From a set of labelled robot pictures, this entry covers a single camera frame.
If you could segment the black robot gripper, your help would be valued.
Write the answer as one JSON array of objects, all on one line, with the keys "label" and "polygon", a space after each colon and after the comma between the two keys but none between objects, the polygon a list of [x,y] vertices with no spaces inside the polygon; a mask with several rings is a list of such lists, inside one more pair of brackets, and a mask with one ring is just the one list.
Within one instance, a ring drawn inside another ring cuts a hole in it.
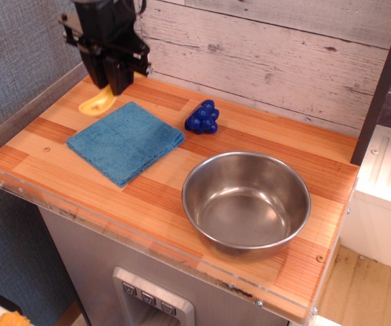
[{"label": "black robot gripper", "polygon": [[[149,75],[149,46],[134,30],[147,6],[136,1],[75,1],[76,12],[59,15],[66,42],[77,47],[94,84],[108,84],[119,96],[134,82],[134,72]],[[100,55],[108,55],[104,63]]]}]

